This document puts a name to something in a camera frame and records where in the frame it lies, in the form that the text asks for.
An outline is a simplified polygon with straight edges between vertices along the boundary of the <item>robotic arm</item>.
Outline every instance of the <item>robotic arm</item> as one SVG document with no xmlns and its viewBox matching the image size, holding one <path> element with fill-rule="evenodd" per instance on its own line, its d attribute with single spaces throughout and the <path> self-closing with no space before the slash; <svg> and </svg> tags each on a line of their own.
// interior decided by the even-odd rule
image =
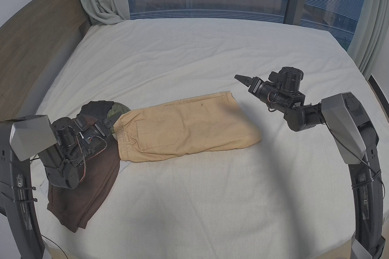
<svg viewBox="0 0 389 259">
<path fill-rule="evenodd" d="M 85 117 L 26 116 L 0 122 L 0 212 L 7 216 L 22 259 L 50 259 L 36 219 L 30 157 L 38 154 L 49 182 L 75 189 L 86 160 L 105 149 L 110 127 L 121 113 L 88 124 Z"/>
<path fill-rule="evenodd" d="M 305 105 L 299 92 L 304 74 L 293 67 L 271 72 L 269 81 L 236 75 L 249 93 L 264 102 L 270 112 L 284 114 L 291 130 L 298 132 L 325 124 L 334 137 L 343 161 L 348 165 L 354 195 L 356 231 L 351 259 L 377 259 L 382 255 L 382 180 L 377 155 L 378 135 L 362 104 L 352 93 Z"/>
</svg>

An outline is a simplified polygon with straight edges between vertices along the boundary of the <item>wooden headboard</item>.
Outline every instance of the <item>wooden headboard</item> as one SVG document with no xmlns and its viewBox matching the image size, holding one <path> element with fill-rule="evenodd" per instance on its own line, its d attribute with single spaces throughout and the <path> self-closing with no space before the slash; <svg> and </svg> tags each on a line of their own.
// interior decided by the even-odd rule
<svg viewBox="0 0 389 259">
<path fill-rule="evenodd" d="M 33 0 L 0 28 L 0 121 L 35 113 L 87 18 L 80 0 Z"/>
</svg>

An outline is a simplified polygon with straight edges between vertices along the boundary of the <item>white bed sheet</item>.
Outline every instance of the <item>white bed sheet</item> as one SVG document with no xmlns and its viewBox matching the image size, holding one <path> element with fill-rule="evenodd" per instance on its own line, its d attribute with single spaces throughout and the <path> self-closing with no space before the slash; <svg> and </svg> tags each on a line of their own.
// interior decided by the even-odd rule
<svg viewBox="0 0 389 259">
<path fill-rule="evenodd" d="M 130 20 L 93 26 L 38 109 L 51 121 L 91 100 L 130 109 L 231 90 L 263 139 L 244 150 L 131 163 L 85 230 L 68 231 L 36 192 L 42 234 L 84 259 L 309 258 L 354 232 L 348 167 L 325 126 L 295 133 L 283 115 L 234 79 L 304 72 L 306 103 L 352 91 L 380 137 L 389 172 L 389 126 L 370 87 L 330 33 L 226 19 Z M 32 164 L 34 184 L 44 176 Z M 388 196 L 384 215 L 389 212 Z"/>
</svg>

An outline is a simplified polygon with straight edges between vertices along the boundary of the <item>brown garment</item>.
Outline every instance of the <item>brown garment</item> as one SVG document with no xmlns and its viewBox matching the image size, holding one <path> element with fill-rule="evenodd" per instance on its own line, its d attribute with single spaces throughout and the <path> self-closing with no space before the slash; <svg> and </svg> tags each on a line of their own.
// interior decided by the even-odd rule
<svg viewBox="0 0 389 259">
<path fill-rule="evenodd" d="M 89 124 L 96 121 L 94 117 L 85 118 Z M 77 188 L 70 190 L 49 185 L 47 209 L 72 232 L 76 232 L 78 227 L 85 229 L 108 196 L 119 173 L 118 143 L 112 135 L 106 142 L 104 151 L 86 161 L 86 175 Z"/>
<path fill-rule="evenodd" d="M 261 140 L 230 91 L 132 110 L 114 124 L 123 161 L 242 149 Z"/>
</svg>

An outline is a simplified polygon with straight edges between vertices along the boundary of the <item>mattress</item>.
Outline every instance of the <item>mattress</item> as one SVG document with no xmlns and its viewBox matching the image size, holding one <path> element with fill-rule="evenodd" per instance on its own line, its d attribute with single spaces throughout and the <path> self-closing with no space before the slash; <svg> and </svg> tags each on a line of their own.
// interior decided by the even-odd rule
<svg viewBox="0 0 389 259">
<path fill-rule="evenodd" d="M 72 233 L 35 204 L 42 234 L 84 259 L 311 258 L 355 230 L 348 167 L 325 126 L 291 131 L 280 112 L 234 79 L 304 72 L 306 104 L 351 91 L 380 137 L 389 172 L 389 125 L 354 62 L 330 33 L 228 19 L 129 20 L 90 28 L 46 94 L 38 114 L 75 117 L 89 101 L 130 109 L 232 91 L 263 139 L 246 149 L 130 163 L 86 229 Z M 45 179 L 38 161 L 32 179 Z M 388 196 L 384 215 L 389 213 Z"/>
</svg>

